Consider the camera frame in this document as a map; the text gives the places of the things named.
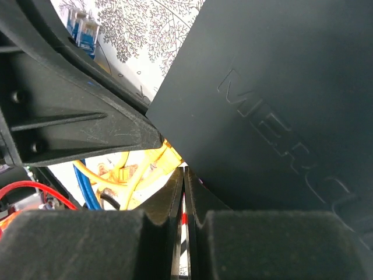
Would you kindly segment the black network switch box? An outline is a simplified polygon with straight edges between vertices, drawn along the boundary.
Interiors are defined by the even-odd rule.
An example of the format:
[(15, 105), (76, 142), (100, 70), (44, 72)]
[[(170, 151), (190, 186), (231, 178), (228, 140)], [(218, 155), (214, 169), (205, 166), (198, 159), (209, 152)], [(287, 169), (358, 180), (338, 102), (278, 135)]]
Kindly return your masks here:
[(371, 1), (206, 1), (146, 115), (230, 208), (372, 247)]

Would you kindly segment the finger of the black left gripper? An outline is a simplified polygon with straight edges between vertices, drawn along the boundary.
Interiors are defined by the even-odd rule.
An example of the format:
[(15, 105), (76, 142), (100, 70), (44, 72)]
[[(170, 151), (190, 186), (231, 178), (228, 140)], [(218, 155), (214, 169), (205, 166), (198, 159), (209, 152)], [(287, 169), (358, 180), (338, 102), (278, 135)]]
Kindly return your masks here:
[(1, 34), (1, 160), (48, 166), (153, 149), (145, 115), (65, 60), (41, 37)]
[(141, 114), (146, 113), (149, 106), (133, 86), (116, 81), (76, 45), (50, 1), (17, 1), (17, 4), (44, 40), (69, 63)]

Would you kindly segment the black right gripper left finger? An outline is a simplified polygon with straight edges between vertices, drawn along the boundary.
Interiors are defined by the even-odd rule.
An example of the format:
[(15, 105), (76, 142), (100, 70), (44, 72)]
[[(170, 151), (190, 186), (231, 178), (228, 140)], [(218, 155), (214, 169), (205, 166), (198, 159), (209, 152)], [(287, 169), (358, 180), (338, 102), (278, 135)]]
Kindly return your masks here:
[(181, 216), (184, 170), (178, 167), (165, 185), (139, 209), (145, 213), (137, 279), (178, 279), (181, 254)]

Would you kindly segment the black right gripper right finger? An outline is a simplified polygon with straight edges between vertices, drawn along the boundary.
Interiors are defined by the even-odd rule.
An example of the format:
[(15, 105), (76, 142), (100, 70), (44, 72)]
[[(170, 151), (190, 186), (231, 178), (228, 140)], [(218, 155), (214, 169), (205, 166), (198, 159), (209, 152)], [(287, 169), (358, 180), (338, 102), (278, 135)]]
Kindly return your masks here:
[(189, 279), (202, 279), (209, 271), (203, 251), (203, 223), (208, 211), (229, 210), (230, 208), (208, 190), (197, 175), (186, 167), (184, 170), (184, 197), (186, 214), (186, 244)]

